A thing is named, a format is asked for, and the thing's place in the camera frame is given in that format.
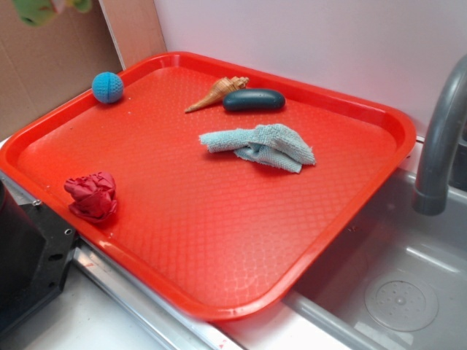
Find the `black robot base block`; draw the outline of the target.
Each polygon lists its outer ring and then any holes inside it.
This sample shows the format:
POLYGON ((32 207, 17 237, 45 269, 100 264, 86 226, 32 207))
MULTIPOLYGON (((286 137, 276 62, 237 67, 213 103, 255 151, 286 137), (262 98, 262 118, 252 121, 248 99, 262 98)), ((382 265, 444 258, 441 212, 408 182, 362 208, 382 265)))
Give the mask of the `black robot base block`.
POLYGON ((49 206, 19 204, 1 184, 1 337, 63 291, 76 230, 49 206))

